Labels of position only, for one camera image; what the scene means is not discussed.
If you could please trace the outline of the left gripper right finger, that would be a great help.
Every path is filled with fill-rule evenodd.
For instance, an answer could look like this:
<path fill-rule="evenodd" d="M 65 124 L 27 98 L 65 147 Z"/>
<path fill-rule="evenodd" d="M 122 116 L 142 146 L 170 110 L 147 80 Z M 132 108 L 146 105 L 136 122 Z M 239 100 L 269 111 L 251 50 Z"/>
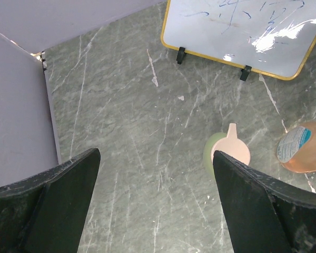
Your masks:
<path fill-rule="evenodd" d="M 234 252 L 316 252 L 316 193 L 222 151 L 213 170 Z"/>

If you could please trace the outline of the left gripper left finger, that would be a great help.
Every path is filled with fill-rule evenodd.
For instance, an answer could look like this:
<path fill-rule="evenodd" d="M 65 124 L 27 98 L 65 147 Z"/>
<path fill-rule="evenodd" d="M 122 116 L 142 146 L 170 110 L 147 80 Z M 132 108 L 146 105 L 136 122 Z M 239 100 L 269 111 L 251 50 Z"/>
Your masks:
<path fill-rule="evenodd" d="M 0 252 L 77 252 L 100 161 L 91 148 L 0 187 Z"/>

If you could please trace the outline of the orange bottle pink cap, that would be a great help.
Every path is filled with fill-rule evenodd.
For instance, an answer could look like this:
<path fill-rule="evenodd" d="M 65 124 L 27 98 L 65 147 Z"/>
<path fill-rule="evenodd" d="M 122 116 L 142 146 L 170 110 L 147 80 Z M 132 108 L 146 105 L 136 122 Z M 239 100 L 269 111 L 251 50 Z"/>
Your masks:
<path fill-rule="evenodd" d="M 302 123 L 279 141 L 276 157 L 295 173 L 316 172 L 316 121 Z"/>

